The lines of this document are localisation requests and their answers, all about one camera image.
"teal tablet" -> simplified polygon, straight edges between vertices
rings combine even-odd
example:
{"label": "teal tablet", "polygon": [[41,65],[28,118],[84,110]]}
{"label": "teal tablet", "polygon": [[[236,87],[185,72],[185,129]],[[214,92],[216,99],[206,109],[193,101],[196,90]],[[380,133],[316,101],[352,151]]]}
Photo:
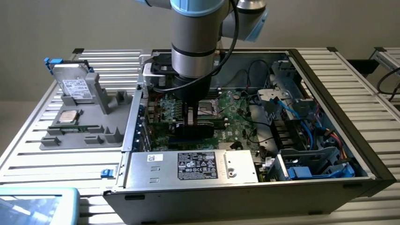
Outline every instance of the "teal tablet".
{"label": "teal tablet", "polygon": [[74,225],[76,188],[0,187],[0,224]]}

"capacitor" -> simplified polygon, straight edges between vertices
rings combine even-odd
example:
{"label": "capacitor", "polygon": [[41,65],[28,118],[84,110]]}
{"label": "capacitor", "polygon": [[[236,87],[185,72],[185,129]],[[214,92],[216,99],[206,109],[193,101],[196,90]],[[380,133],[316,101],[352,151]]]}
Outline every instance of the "capacitor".
{"label": "capacitor", "polygon": [[234,100],[240,100],[240,95],[233,95]]}

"warning label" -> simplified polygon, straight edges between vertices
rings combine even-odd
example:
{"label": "warning label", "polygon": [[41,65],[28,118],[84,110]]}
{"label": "warning label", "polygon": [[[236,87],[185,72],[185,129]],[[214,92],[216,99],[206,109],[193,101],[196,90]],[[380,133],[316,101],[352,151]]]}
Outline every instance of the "warning label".
{"label": "warning label", "polygon": [[88,89],[86,82],[82,79],[78,80],[62,80],[66,91],[74,99],[90,99],[92,95]]}
{"label": "warning label", "polygon": [[217,179],[214,152],[178,153],[177,178],[180,180]]}

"white wall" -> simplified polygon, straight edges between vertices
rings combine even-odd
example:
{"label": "white wall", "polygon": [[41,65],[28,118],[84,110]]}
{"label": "white wall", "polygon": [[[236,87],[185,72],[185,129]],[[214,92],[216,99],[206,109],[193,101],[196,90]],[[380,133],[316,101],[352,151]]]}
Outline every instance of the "white wall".
{"label": "white wall", "polygon": [[[398,0],[269,0],[256,43],[237,47],[334,46],[349,58],[400,46]],[[168,48],[168,10],[133,0],[0,1],[0,100],[38,100],[52,77],[44,57],[86,49]]]}

